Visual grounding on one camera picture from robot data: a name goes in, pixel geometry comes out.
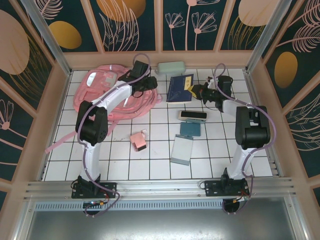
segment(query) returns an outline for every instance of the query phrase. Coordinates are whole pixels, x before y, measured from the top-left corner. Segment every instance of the flower illustration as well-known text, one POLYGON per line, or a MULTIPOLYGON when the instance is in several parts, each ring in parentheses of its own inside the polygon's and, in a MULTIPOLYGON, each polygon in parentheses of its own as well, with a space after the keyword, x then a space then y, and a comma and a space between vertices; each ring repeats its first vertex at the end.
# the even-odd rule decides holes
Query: flower illustration
MULTIPOLYGON (((0 130, 4 130, 4 131, 9 130, 9 131, 13 132, 14 134, 26 139, 27 138, 26 136, 14 131, 10 128, 10 121, 12 119, 13 113, 14 113, 14 104, 10 101, 8 101, 7 104, 5 104, 5 101, 3 99, 0 99, 0 130)), ((8 142, 8 141, 1 139, 1 138, 0 138, 0 142, 7 144, 13 148, 19 149, 19 150, 23 149, 23 147, 15 145, 15 144, 8 142)), ((0 164, 9 165, 9 163, 4 163, 4 162, 0 162, 0 164)))
POLYGON ((205 0, 186 0, 186 3, 193 7, 196 5, 209 5, 209 4, 216 4, 220 2, 220 0, 209 0, 209 1, 205 1, 205 0))
POLYGON ((202 33, 209 33, 217 30, 217 25, 214 24, 216 19, 214 13, 203 13, 199 18, 199 12, 193 13, 192 25, 195 33, 194 50, 197 50, 197 36, 202 33))
POLYGON ((183 21, 181 13, 173 13, 172 16, 170 13, 167 13, 165 15, 165 20, 168 23, 168 26, 170 28, 172 47, 173 47, 173 50, 175 51, 176 48, 174 44, 174 38, 172 35, 172 29, 183 27, 185 25, 185 21, 183 21))

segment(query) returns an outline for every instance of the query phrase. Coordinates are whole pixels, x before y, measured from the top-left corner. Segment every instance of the small pink box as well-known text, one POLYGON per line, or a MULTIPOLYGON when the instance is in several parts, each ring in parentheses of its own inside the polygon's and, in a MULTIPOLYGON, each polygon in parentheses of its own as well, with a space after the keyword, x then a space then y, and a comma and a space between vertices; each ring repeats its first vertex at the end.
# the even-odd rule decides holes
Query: small pink box
POLYGON ((145 141, 145 134, 143 131, 138 132, 130 136, 130 141, 136 152, 139 152, 147 148, 147 143, 145 141))

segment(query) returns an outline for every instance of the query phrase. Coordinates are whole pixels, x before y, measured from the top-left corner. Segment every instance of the blue book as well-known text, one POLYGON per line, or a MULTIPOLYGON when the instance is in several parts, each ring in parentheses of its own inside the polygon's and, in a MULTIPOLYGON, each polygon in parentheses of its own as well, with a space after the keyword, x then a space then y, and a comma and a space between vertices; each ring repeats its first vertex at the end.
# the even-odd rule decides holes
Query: blue book
POLYGON ((194 84, 194 75, 172 76, 170 79, 166 102, 168 104, 190 103, 192 94, 188 91, 194 84))

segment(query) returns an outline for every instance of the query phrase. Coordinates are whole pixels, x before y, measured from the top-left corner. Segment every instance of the reflective metal surface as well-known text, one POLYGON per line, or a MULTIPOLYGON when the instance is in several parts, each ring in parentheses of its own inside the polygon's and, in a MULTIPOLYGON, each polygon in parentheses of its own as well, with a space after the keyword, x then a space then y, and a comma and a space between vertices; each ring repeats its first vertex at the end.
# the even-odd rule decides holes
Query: reflective metal surface
POLYGON ((252 199, 237 215, 221 209, 35 212, 28 240, 292 240, 283 199, 252 199))

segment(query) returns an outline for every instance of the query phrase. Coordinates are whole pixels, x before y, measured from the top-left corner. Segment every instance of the yellow sticker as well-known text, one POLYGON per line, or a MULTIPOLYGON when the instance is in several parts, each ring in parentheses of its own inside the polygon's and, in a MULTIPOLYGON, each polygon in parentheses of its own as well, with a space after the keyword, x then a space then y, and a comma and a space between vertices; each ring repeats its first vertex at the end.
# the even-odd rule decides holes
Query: yellow sticker
POLYGON ((184 80, 184 90, 188 90, 191 87, 191 76, 187 76, 184 80))

